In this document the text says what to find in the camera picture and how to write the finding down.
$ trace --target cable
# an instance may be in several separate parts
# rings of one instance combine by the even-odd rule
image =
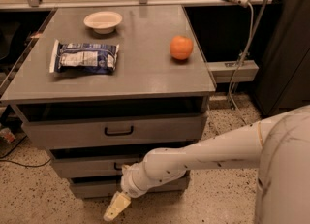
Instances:
[[[12,160],[7,160],[7,159],[0,159],[0,162],[7,162],[7,163],[13,163],[13,164],[16,164],[18,166],[23,166],[23,167],[30,167],[30,168],[38,168],[38,167],[42,167],[46,164],[48,164],[49,162],[51,161],[51,159],[48,159],[45,163],[43,164],[40,164],[40,165],[24,165],[24,164],[20,164],[16,161],[12,161]]]
[[[246,56],[246,54],[248,53],[248,50],[249,50],[249,47],[251,46],[251,43],[252,43],[252,38],[253,38],[253,19],[254,19],[254,10],[253,10],[253,6],[251,3],[248,4],[250,10],[251,10],[251,21],[250,21],[250,30],[249,30],[249,38],[248,38],[248,41],[247,41],[247,44],[246,44],[246,47],[244,49],[244,51],[242,52],[241,54],[241,57],[237,60],[237,67],[235,68],[233,74],[232,74],[232,77],[231,77],[231,80],[230,80],[230,85],[229,85],[229,98],[230,100],[232,101],[235,109],[237,110],[237,112],[239,113],[242,121],[247,125],[247,121],[243,118],[242,114],[241,114],[241,111],[238,107],[238,105],[236,104],[236,102],[234,101],[234,98],[232,96],[232,92],[233,92],[233,89],[235,87],[235,82],[233,82],[233,79],[237,73],[237,71],[239,70],[239,68],[241,67],[242,63],[241,61],[244,61],[244,58]]]
[[[13,163],[16,164],[18,166],[23,166],[23,167],[30,167],[30,168],[38,168],[38,167],[42,167],[44,165],[46,165],[47,163],[49,163],[51,161],[51,159],[47,160],[45,163],[40,164],[40,165],[24,165],[24,164],[20,164],[16,161],[12,161],[12,160],[8,160],[8,159],[3,159],[8,157],[25,139],[27,138],[27,136],[25,135],[23,138],[20,139],[20,141],[9,151],[7,152],[5,155],[0,157],[0,162],[7,162],[7,163]]]
[[[20,141],[16,144],[16,146],[14,146],[7,154],[1,156],[0,159],[8,157],[26,138],[27,136],[25,135],[23,138],[20,139]]]
[[[253,33],[252,33],[252,37],[251,37],[250,44],[252,43],[252,39],[253,39],[253,37],[254,37],[254,35],[255,35],[257,29],[258,29],[258,26],[259,26],[259,24],[260,24],[260,22],[261,22],[261,18],[262,18],[262,16],[263,16],[264,9],[265,9],[265,6],[267,5],[267,2],[268,2],[268,0],[263,0],[262,7],[261,7],[261,9],[260,9],[260,12],[259,12],[259,14],[258,14],[258,16],[257,16],[257,18],[256,18],[256,21],[255,21],[255,24],[254,24],[254,26],[253,26],[253,31],[252,31]],[[245,59],[245,55],[243,56],[243,60],[240,59],[240,62],[243,63],[243,62],[244,62],[244,59]]]

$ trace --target gray cabinet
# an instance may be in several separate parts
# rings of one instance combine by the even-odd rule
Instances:
[[[83,25],[97,11],[123,16],[115,32]],[[169,54],[174,35],[195,43],[183,63]],[[48,72],[54,39],[120,45],[112,75]],[[22,119],[33,144],[80,198],[113,195],[122,164],[156,147],[182,147],[202,137],[215,87],[181,6],[58,9],[1,101]],[[153,191],[182,190],[188,177]]]

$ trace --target drawer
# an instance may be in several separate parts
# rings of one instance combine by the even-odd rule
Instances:
[[[66,120],[200,114],[205,110],[206,100],[205,96],[98,101],[85,101],[84,99],[81,102],[17,104],[16,107],[24,116],[24,122],[35,124]]]
[[[198,140],[206,115],[73,124],[23,124],[33,144],[42,149]]]
[[[140,162],[155,148],[181,148],[193,142],[131,144],[50,150],[51,166],[62,178],[121,175],[123,164]]]
[[[108,180],[96,182],[80,182],[71,184],[70,189],[77,198],[97,198],[113,196],[116,191],[121,191],[119,184],[120,176],[115,179],[110,177]],[[160,187],[150,189],[148,192],[165,192],[185,190],[188,187],[189,177],[184,176]]]
[[[83,159],[61,159],[51,163],[61,178],[121,175],[122,165],[140,161],[139,155],[107,156]]]

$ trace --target terrazzo floor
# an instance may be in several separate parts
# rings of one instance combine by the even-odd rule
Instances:
[[[260,112],[246,94],[234,96],[240,114],[247,122],[260,119]],[[225,133],[244,125],[222,94],[211,97],[209,118],[202,139]],[[24,134],[16,133],[18,139]],[[0,143],[0,156],[15,144]],[[47,154],[35,148],[29,139],[6,159],[22,164],[42,164]],[[182,192],[149,193],[134,199],[111,223],[236,224],[253,223],[257,170],[191,171],[188,188]],[[77,199],[66,179],[58,177],[47,164],[24,168],[0,163],[0,223],[106,223],[103,214],[110,198]]]

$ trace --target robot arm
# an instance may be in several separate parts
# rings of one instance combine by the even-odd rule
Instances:
[[[105,220],[114,219],[130,204],[131,198],[137,198],[150,188],[181,178],[187,170],[258,168],[264,143],[273,141],[274,135],[270,136],[270,133],[274,127],[277,126],[279,129],[280,125],[281,128],[288,117],[295,120],[292,123],[299,125],[300,117],[304,116],[307,116],[310,127],[310,106],[308,106],[183,148],[151,150],[142,162],[123,168],[121,180],[123,192],[117,192],[112,199],[104,216]]]

